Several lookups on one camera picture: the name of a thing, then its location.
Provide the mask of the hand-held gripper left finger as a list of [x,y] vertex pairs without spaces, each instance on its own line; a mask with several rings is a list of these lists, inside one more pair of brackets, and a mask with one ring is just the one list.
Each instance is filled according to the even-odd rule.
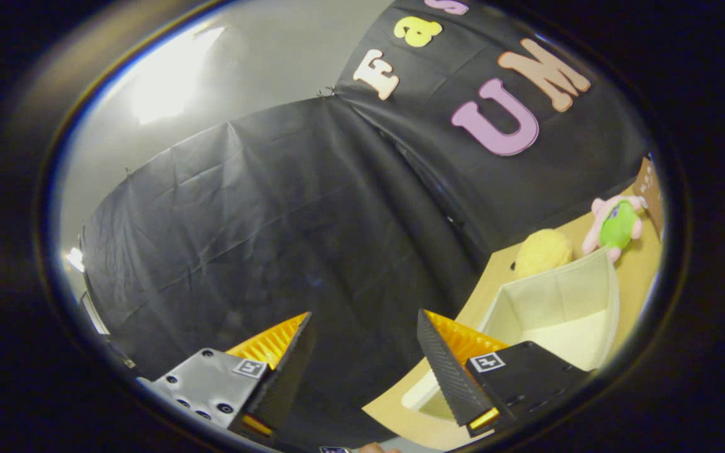
[[273,447],[296,401],[317,342],[310,312],[230,350],[202,348],[144,389],[216,430]]

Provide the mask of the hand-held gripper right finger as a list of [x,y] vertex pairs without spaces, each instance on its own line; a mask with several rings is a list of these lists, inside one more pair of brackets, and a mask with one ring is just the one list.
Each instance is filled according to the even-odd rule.
[[452,417],[470,436],[539,419],[592,377],[532,341],[507,346],[428,310],[417,339]]

